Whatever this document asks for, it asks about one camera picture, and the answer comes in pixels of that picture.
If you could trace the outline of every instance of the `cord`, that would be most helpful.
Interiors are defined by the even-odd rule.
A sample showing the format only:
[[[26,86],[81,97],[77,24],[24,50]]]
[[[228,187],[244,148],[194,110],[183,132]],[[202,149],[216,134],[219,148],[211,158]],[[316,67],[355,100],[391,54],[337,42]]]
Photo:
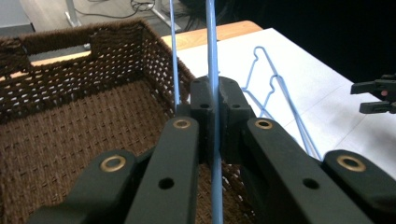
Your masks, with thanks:
[[[106,2],[108,0],[88,0],[89,2]],[[106,17],[106,18],[112,18],[112,19],[127,19],[130,18],[134,15],[136,15],[138,12],[143,12],[143,11],[150,11],[152,8],[154,8],[155,2],[135,2],[134,0],[131,0],[130,2],[132,10],[134,11],[132,14],[127,15],[127,16],[111,16],[111,15],[106,15],[106,14],[100,14],[100,13],[87,13],[87,12],[82,12],[78,9],[75,8],[75,11],[78,12],[81,15],[84,16],[99,16],[99,17]]]

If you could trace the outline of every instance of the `wicker basket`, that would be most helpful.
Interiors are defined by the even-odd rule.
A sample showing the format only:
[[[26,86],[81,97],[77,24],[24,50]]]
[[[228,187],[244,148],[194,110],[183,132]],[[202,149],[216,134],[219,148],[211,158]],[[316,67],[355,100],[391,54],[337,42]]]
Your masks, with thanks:
[[[28,56],[86,43],[85,57],[33,66]],[[193,76],[178,62],[181,100]],[[24,223],[60,203],[101,152],[139,155],[172,116],[172,53],[141,20],[0,38],[0,222]],[[223,165],[224,219],[251,223],[237,167]],[[200,167],[197,223],[211,223],[210,172]]]

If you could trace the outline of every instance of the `white tabletop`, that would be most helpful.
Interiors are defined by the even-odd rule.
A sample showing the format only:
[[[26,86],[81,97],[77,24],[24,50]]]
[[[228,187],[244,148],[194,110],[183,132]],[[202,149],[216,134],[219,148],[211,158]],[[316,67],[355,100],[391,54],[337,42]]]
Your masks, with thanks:
[[[277,72],[285,79],[291,99],[322,155],[334,149],[358,152],[396,179],[396,128],[393,128],[396,115],[359,113],[360,103],[378,100],[368,93],[350,95],[352,82],[278,31],[267,29],[220,41],[220,75],[245,86],[257,46],[266,48]],[[206,48],[201,46],[177,53],[196,77],[207,74]],[[263,100],[270,90],[269,78],[273,73],[262,51],[259,51],[259,58],[250,89]],[[276,89],[267,109],[302,146],[280,88]]]

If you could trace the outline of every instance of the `blue plastic rod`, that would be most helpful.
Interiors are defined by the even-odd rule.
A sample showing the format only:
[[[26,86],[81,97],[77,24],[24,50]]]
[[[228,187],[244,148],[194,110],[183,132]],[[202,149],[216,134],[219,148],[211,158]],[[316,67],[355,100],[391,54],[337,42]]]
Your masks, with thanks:
[[[215,0],[206,0],[207,51],[209,83],[214,102],[214,148],[212,163],[212,223],[223,223],[222,212],[222,173],[219,152],[219,68],[216,35]]]
[[[173,8],[173,0],[169,0],[170,14],[171,14],[171,35],[172,35],[172,57],[173,57],[173,71],[174,71],[174,95],[175,95],[175,112],[177,105],[180,104],[180,93],[178,89],[178,71],[177,71],[177,46],[176,46],[176,32],[175,32],[175,13]]]

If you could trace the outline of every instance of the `gray floor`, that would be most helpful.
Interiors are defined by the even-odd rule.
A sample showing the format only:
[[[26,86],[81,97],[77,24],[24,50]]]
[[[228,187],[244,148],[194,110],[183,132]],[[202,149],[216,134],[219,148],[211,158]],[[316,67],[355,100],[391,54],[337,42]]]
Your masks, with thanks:
[[[20,0],[21,4],[35,27],[36,31],[48,31],[70,27],[65,12],[67,6],[65,0]],[[74,0],[75,8],[81,12],[104,14],[108,16],[123,17],[131,15],[134,11],[131,7],[131,0],[107,0],[92,2],[90,0]],[[134,2],[154,2],[153,0],[135,0]],[[177,1],[174,1],[177,24],[185,28],[189,17],[185,8]],[[169,11],[169,1],[163,0],[163,11]],[[82,24],[89,24],[102,21],[116,21],[100,16],[85,16],[77,13]],[[170,28],[161,21],[152,11],[138,12],[132,18],[145,18],[152,25],[159,35],[170,35]]]

